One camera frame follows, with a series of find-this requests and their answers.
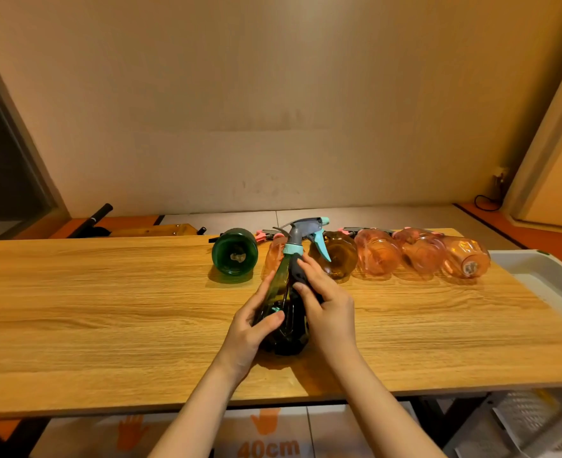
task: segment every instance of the trigger sprayer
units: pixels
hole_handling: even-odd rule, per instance
[[[268,315],[283,310],[285,319],[281,326],[270,333],[261,348],[277,355],[299,354],[308,342],[308,325],[304,303],[300,294],[293,288],[293,284],[300,282],[309,286],[307,278],[298,265],[298,258],[304,252],[302,239],[308,239],[315,244],[319,253],[330,261],[326,243],[323,239],[323,226],[330,223],[327,217],[312,217],[295,220],[276,228],[287,238],[284,248],[284,257],[279,264],[277,272],[271,281],[266,297],[261,306],[256,310],[253,324],[259,323]],[[291,225],[289,233],[284,230]],[[314,292],[319,302],[321,296]]]

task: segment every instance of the hand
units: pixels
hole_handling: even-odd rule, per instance
[[[311,339],[333,367],[342,355],[353,355],[357,351],[353,298],[311,256],[304,254],[302,257],[298,259],[298,265],[325,302],[319,305],[313,291],[304,284],[295,283],[294,289],[304,301]]]
[[[255,326],[251,325],[255,311],[264,300],[274,275],[272,272],[267,276],[255,294],[235,313],[224,344],[213,361],[212,366],[220,366],[230,376],[235,387],[247,376],[262,340],[279,328],[285,319],[284,312],[278,311]]]

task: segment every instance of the power cord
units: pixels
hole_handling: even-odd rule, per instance
[[[504,189],[504,175],[503,174],[495,177],[495,187],[497,188],[497,190],[499,192],[499,199],[491,199],[490,197],[485,196],[484,194],[478,194],[474,198],[474,205],[475,205],[476,209],[480,209],[480,210],[485,211],[485,212],[497,212],[501,208],[501,204],[503,203],[504,197],[506,196],[506,191]],[[478,205],[478,198],[484,198],[487,201],[489,201],[490,203],[497,204],[497,207],[495,207],[494,209],[486,209],[484,207],[480,207]]]

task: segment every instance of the left hand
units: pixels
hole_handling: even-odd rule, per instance
[[[251,325],[255,311],[264,300],[273,277],[274,272],[262,281],[255,294],[235,313],[224,344],[213,361],[214,366],[219,366],[230,376],[235,386],[247,376],[262,340],[279,328],[285,319],[281,310],[267,316],[255,326]]]

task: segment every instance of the right hand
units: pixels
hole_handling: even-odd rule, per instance
[[[320,305],[308,286],[294,284],[294,289],[304,301],[311,338],[326,362],[332,365],[342,355],[357,352],[353,297],[336,284],[308,254],[298,259],[298,265],[304,270],[309,284],[325,301]]]

